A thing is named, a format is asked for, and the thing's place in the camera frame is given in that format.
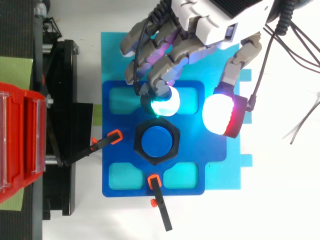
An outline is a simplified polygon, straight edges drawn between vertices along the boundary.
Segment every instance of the metal rod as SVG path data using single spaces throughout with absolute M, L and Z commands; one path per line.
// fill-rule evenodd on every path
M 53 46 L 52 44 L 43 44 L 42 45 L 42 53 L 43 54 L 50 54 L 52 46 Z
M 57 165 L 57 159 L 54 155 L 47 155 L 45 156 L 45 165 Z

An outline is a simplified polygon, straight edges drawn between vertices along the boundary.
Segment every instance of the red plastic container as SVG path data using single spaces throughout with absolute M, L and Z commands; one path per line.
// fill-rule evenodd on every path
M 0 83 L 0 203 L 42 175 L 45 157 L 45 97 Z

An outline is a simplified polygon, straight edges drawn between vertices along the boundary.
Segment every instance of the black clamp arm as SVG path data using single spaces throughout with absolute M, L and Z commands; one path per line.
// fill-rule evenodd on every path
M 164 196 L 162 195 L 160 187 L 162 186 L 160 178 L 157 174 L 148 177 L 148 183 L 151 190 L 154 192 L 155 199 L 151 199 L 152 207 L 159 207 L 162 221 L 165 230 L 168 232 L 172 230 L 172 225 L 170 222 L 169 214 L 165 204 Z
M 73 156 L 64 159 L 63 163 L 65 166 L 70 166 L 71 164 L 74 164 L 75 162 L 79 161 L 80 159 L 83 159 L 84 157 L 89 156 L 90 154 L 103 149 L 109 144 L 116 144 L 120 142 L 123 139 L 122 133 L 117 129 L 112 132 L 110 132 L 106 138 L 103 138 L 101 140 L 96 140 L 95 138 L 92 138 L 92 145 L 79 151 L 78 153 L 74 154 Z

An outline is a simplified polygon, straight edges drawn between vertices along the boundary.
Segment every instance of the glowing ball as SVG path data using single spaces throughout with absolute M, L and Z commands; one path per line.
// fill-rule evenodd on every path
M 169 86 L 171 89 L 172 95 L 169 100 L 166 101 L 151 101 L 151 108 L 154 113 L 159 116 L 172 116 L 176 114 L 180 107 L 180 96 L 177 89 L 172 86 Z
M 229 125 L 234 101 L 224 94 L 213 94 L 205 99 L 202 120 L 206 129 L 218 135 L 223 135 Z

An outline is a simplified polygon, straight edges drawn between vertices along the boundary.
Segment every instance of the screw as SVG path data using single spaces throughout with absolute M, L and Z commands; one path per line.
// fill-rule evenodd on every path
M 36 17 L 45 18 L 47 16 L 47 8 L 44 3 L 38 3 L 34 8 L 34 15 Z
M 79 48 L 79 46 L 75 46 L 75 47 L 73 48 L 73 54 L 75 54 L 75 55 L 79 55 L 79 54 L 80 54 L 80 48 Z
M 46 107 L 49 109 L 51 108 L 51 105 L 54 104 L 54 100 L 51 98 L 51 95 L 48 94 L 45 98 Z

